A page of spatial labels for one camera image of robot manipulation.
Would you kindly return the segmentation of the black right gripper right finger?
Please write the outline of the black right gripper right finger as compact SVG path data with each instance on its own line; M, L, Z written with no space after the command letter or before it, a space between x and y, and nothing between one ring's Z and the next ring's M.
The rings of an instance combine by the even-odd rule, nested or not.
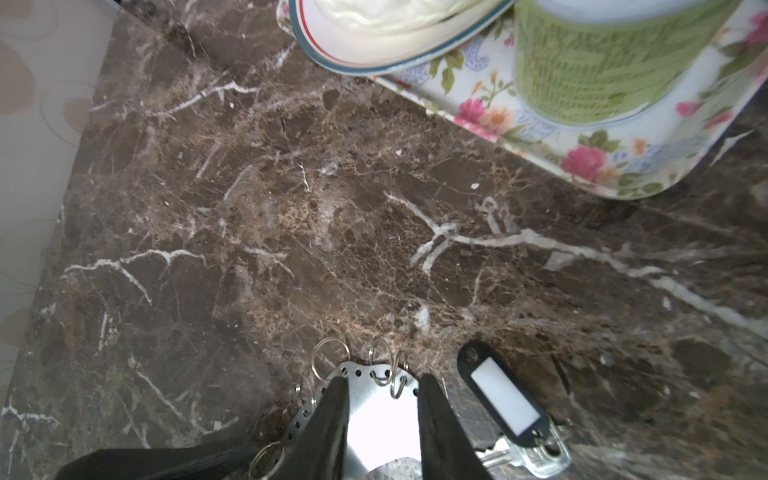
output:
M436 377L424 374L418 390L422 478L491 480Z

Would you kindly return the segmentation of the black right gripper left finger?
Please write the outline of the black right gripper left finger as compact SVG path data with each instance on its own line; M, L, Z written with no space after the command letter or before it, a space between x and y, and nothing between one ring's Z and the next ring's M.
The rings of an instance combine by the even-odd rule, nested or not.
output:
M349 414L348 380L334 378L273 479L342 479Z

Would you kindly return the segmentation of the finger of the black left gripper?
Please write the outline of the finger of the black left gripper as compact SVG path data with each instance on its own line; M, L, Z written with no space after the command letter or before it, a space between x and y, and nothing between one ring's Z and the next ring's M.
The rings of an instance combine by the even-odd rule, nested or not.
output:
M260 446L224 440L189 448L100 449L73 460L58 479L223 479L246 469Z

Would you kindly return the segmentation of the metal key organizer plate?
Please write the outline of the metal key organizer plate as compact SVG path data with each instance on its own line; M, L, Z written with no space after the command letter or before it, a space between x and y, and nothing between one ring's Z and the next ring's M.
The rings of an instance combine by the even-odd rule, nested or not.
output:
M319 373L316 359L323 347L338 343L345 359L326 374ZM248 469L251 479L272 479L287 462L310 423L327 385L340 377L349 385L349 423L342 477L363 479L392 461L421 458L417 396L419 383L409 372L408 355L394 350L382 337L374 339L366 360L352 359L347 343L327 337L317 343L310 359L310 377L296 385L300 408L282 439L267 444L253 458Z

